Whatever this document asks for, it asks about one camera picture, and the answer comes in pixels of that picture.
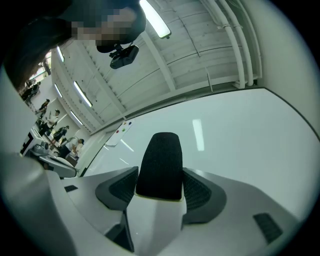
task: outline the seated person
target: seated person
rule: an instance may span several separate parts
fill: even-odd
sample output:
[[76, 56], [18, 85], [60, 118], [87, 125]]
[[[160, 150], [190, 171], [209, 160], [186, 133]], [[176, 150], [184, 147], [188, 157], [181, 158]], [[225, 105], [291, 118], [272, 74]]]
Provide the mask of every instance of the seated person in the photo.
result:
[[62, 149], [60, 150], [60, 154], [59, 154], [59, 157], [60, 158], [66, 158], [66, 156], [70, 153], [70, 152], [73, 152], [75, 155], [78, 154], [78, 151], [77, 151], [77, 147], [79, 144], [84, 144], [85, 143], [85, 140], [83, 138], [80, 138], [80, 139], [77, 139], [77, 138], [74, 138], [72, 139], [70, 142], [68, 142], [67, 144], [65, 144]]

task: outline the black vent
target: black vent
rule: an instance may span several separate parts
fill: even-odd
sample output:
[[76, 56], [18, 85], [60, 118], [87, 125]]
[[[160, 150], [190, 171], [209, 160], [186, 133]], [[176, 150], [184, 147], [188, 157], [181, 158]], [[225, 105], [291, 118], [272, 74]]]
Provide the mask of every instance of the black vent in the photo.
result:
[[78, 188], [74, 185], [70, 185], [70, 186], [65, 186], [64, 189], [66, 192], [70, 192], [70, 191], [77, 190]]
[[119, 198], [120, 200], [129, 204], [132, 197], [134, 196], [137, 179], [138, 172], [132, 172], [129, 175], [112, 184], [109, 188], [109, 191], [116, 198]]
[[211, 190], [186, 172], [183, 173], [183, 191], [187, 211], [205, 205], [211, 197]]
[[258, 224], [268, 244], [276, 240], [283, 233], [280, 227], [268, 213], [259, 213], [254, 215], [253, 218]]

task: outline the white wall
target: white wall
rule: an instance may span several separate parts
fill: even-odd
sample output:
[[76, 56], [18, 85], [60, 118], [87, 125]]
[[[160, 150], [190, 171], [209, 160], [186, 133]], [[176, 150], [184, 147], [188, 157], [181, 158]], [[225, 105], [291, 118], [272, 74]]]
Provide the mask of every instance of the white wall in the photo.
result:
[[305, 42], [269, 1], [241, 2], [251, 18], [261, 50], [263, 78], [258, 84], [292, 104], [320, 135], [319, 70]]
[[52, 83], [51, 75], [49, 75], [41, 81], [39, 93], [31, 99], [31, 103], [35, 109], [39, 109], [46, 99], [53, 101], [57, 97], [58, 93]]

